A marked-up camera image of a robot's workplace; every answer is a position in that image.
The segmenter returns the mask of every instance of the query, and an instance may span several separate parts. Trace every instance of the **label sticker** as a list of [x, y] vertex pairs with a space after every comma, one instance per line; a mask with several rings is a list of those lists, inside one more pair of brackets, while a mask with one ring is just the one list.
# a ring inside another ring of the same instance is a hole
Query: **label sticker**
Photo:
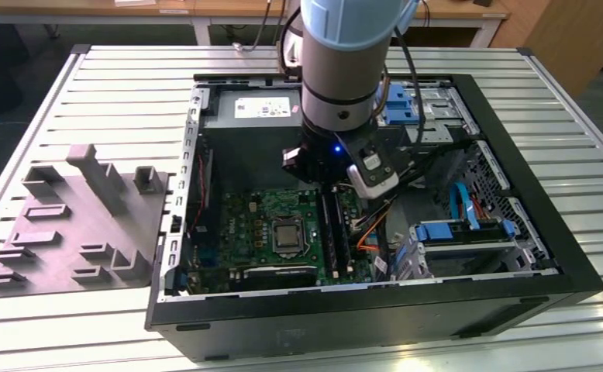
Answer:
[[292, 116], [290, 97], [248, 97], [235, 102], [235, 118], [286, 118]]
[[386, 274], [386, 271], [388, 270], [388, 264], [382, 260], [382, 257], [375, 258], [375, 266], [380, 271]]
[[187, 10], [164, 9], [159, 11], [160, 14], [188, 14]]

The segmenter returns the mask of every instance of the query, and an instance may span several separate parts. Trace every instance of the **red cable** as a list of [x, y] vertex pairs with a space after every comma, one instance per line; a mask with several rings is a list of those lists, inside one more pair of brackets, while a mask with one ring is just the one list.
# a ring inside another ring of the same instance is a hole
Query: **red cable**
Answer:
[[476, 198], [474, 198], [472, 196], [471, 196], [471, 201], [474, 203], [474, 206], [476, 207], [478, 218], [483, 219], [486, 217], [486, 211], [483, 211], [483, 207], [482, 207], [480, 203], [478, 202]]
[[200, 221], [200, 215], [202, 210], [206, 208], [206, 162], [202, 160], [202, 156], [198, 155], [198, 160], [200, 163], [200, 185], [202, 185], [202, 200], [200, 200], [200, 209], [198, 210], [196, 220], [194, 221], [194, 224], [191, 225], [191, 229], [188, 230], [190, 233], [194, 232], [194, 229], [196, 228], [198, 221]]

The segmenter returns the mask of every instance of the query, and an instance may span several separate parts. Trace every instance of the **cpu socket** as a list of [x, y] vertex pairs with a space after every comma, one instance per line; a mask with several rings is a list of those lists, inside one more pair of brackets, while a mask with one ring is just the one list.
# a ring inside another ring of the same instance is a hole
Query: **cpu socket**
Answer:
[[292, 258], [303, 252], [306, 246], [303, 219], [279, 219], [274, 221], [274, 252]]

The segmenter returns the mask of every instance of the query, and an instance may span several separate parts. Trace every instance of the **slotted metal table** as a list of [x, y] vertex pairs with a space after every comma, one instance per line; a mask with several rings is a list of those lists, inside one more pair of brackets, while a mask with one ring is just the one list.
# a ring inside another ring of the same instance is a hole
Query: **slotted metal table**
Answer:
[[[516, 50], [412, 53], [422, 73], [474, 75], [603, 276], [603, 135], [591, 120], [535, 57]], [[400, 50], [390, 51], [388, 67], [408, 72]], [[74, 53], [0, 177], [0, 246], [23, 207], [20, 179], [32, 164], [74, 174], [64, 165], [70, 145], [95, 143], [100, 160], [122, 172], [143, 163], [175, 172], [194, 75], [271, 71], [275, 51], [264, 47], [247, 57], [211, 46], [94, 46]], [[495, 337], [207, 365], [144, 330], [148, 297], [140, 288], [0, 299], [0, 370], [603, 369], [603, 293]]]

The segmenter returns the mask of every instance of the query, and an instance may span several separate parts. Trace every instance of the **table leg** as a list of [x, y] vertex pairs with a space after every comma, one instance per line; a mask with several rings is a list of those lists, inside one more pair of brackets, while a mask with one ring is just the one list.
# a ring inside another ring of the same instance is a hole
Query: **table leg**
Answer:
[[60, 37], [60, 32], [57, 31], [59, 25], [44, 25], [45, 33], [49, 39], [56, 39]]
[[192, 22], [196, 29], [198, 45], [211, 45], [210, 18], [194, 18]]
[[491, 40], [499, 30], [500, 19], [486, 19], [476, 32], [476, 37], [471, 43], [471, 48], [488, 48]]

